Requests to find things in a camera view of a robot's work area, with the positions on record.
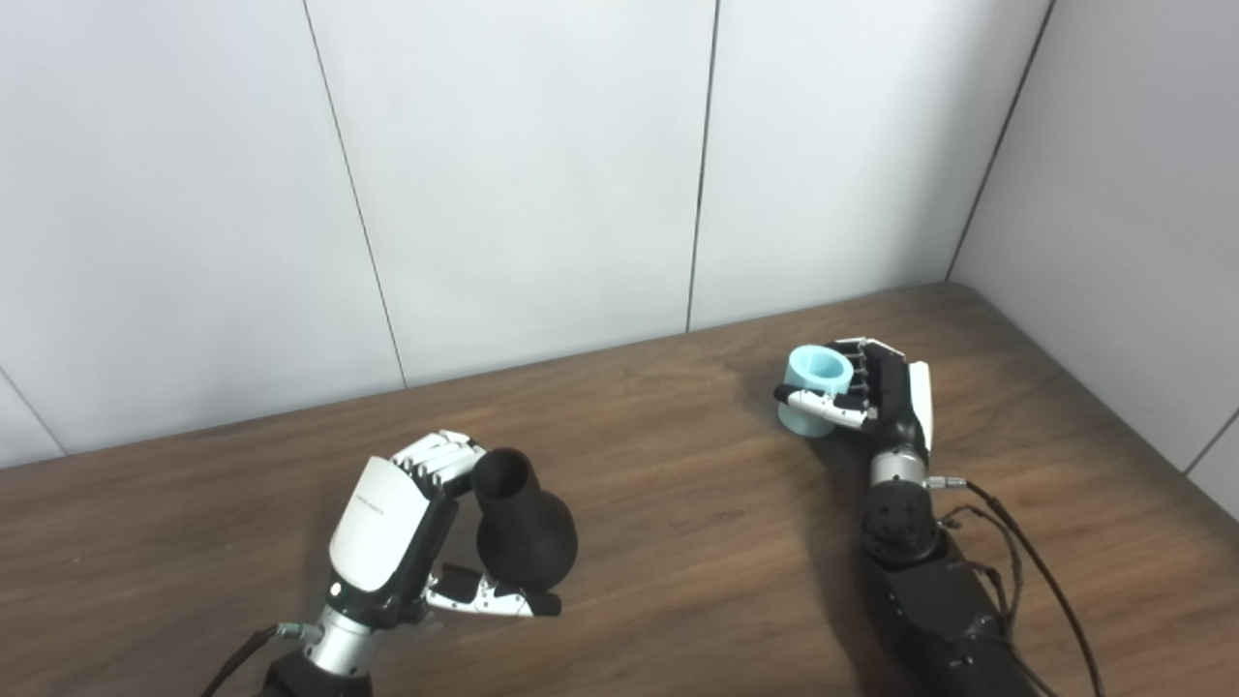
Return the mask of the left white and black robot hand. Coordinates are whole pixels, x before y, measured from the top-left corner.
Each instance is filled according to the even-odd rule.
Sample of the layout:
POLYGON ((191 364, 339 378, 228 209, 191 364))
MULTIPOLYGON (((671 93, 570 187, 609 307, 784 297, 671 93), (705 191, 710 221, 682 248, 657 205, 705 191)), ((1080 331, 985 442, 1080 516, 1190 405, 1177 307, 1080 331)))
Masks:
POLYGON ((422 621, 434 609, 558 617, 555 587, 577 553, 570 508, 541 485, 522 449, 437 431, 367 462, 330 541, 326 603, 375 631, 422 621), (481 569, 439 560, 465 496, 479 511, 481 569))

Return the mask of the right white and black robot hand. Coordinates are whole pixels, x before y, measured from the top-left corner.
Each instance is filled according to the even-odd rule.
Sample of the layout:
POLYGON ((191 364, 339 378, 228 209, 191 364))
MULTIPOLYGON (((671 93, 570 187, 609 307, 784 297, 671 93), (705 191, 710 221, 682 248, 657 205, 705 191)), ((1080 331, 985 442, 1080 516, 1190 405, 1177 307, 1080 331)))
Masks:
POLYGON ((810 347, 838 354, 846 366, 847 384, 841 391, 828 391, 787 380, 773 391, 781 406, 867 435, 881 449, 912 449, 929 461, 933 405, 928 363, 909 361, 903 352, 873 337, 810 347))

